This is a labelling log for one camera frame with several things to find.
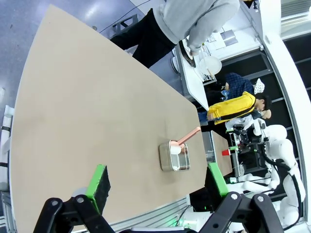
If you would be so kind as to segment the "left gripper green black left finger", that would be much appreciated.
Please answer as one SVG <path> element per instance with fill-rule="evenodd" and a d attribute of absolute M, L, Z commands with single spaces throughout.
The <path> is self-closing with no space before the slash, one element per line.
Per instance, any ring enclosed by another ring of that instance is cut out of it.
<path fill-rule="evenodd" d="M 107 166 L 97 165 L 86 191 L 66 202 L 60 198 L 45 201 L 35 233 L 70 233 L 75 226 L 84 226 L 90 233 L 112 233 L 103 217 L 110 190 Z"/>

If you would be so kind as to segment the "left gripper green black right finger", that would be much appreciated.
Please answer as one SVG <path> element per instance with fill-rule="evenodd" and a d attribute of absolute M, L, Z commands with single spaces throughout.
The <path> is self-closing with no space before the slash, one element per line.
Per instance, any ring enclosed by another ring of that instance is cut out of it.
<path fill-rule="evenodd" d="M 209 163 L 205 179 L 213 213 L 201 233 L 225 233 L 231 223 L 241 223 L 248 233 L 283 233 L 271 199 L 266 194 L 252 198 L 229 191 L 217 163 Z"/>

